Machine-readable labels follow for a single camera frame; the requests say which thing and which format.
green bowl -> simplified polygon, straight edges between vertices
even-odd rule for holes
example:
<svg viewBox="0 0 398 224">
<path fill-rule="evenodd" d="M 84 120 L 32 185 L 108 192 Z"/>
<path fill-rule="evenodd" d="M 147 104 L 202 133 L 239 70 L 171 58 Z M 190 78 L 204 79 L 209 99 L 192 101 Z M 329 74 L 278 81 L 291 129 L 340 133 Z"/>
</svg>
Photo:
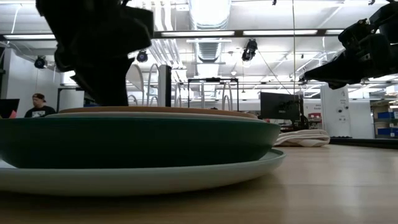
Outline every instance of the green bowl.
<svg viewBox="0 0 398 224">
<path fill-rule="evenodd" d="M 0 157 L 18 168 L 178 167 L 255 161 L 280 127 L 176 118 L 0 119 Z"/>
</svg>

white plate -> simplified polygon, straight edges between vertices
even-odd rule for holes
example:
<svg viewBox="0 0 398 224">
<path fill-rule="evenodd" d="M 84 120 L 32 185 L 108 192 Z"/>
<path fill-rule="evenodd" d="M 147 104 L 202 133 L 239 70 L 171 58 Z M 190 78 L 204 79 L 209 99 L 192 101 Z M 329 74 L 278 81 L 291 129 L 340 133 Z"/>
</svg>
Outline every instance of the white plate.
<svg viewBox="0 0 398 224">
<path fill-rule="evenodd" d="M 255 179 L 279 167 L 284 157 L 282 151 L 272 149 L 259 161 L 212 166 L 143 169 L 2 168 L 0 190 L 63 196 L 188 192 Z"/>
<path fill-rule="evenodd" d="M 239 116 L 225 116 L 215 114 L 193 114 L 193 113 L 163 113 L 163 112 L 79 112 L 79 113 L 59 113 L 51 114 L 46 118 L 184 118 L 184 119 L 222 119 L 228 121 L 265 121 Z"/>
</svg>

desk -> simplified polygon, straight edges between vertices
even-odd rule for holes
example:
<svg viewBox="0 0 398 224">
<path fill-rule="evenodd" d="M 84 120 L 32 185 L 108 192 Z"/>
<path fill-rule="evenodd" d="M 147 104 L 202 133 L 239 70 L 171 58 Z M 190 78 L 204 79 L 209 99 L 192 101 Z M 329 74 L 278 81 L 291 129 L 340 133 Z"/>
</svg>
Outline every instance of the desk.
<svg viewBox="0 0 398 224">
<path fill-rule="evenodd" d="M 62 198 L 0 193 L 0 223 L 398 223 L 398 151 L 281 148 L 256 180 L 185 194 Z"/>
</svg>

computer monitor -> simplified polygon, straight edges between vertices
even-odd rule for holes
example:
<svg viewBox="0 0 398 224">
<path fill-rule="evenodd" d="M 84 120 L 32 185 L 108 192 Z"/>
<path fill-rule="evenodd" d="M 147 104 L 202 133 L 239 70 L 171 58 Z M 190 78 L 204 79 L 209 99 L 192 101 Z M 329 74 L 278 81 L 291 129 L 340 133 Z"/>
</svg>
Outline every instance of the computer monitor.
<svg viewBox="0 0 398 224">
<path fill-rule="evenodd" d="M 19 99 L 0 100 L 0 117 L 16 118 L 19 105 Z"/>
<path fill-rule="evenodd" d="M 261 117 L 269 119 L 300 119 L 300 98 L 297 95 L 261 93 Z"/>
</svg>

plate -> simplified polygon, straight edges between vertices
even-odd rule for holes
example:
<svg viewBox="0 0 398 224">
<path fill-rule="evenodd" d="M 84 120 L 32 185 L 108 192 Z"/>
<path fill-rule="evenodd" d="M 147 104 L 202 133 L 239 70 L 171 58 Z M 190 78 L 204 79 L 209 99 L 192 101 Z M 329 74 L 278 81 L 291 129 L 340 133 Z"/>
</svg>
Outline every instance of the plate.
<svg viewBox="0 0 398 224">
<path fill-rule="evenodd" d="M 51 114 L 46 118 L 185 118 L 185 119 L 222 119 L 228 121 L 252 121 L 263 123 L 261 119 L 218 114 L 190 114 L 164 112 L 76 112 Z"/>
<path fill-rule="evenodd" d="M 261 160 L 235 164 L 144 169 L 0 169 L 0 190 L 62 196 L 157 195 L 210 189 L 255 179 L 285 157 L 271 149 Z"/>
<path fill-rule="evenodd" d="M 0 157 L 18 168 L 96 169 L 255 161 L 279 125 L 183 118 L 0 120 Z"/>
<path fill-rule="evenodd" d="M 224 116 L 239 116 L 245 118 L 257 119 L 257 116 L 248 113 L 210 110 L 198 108 L 173 108 L 173 107 L 156 107 L 156 106 L 98 106 L 87 108 L 71 108 L 61 110 L 59 113 L 82 113 L 82 112 L 154 112 L 154 113 L 190 113 L 190 114 L 215 114 Z"/>
</svg>

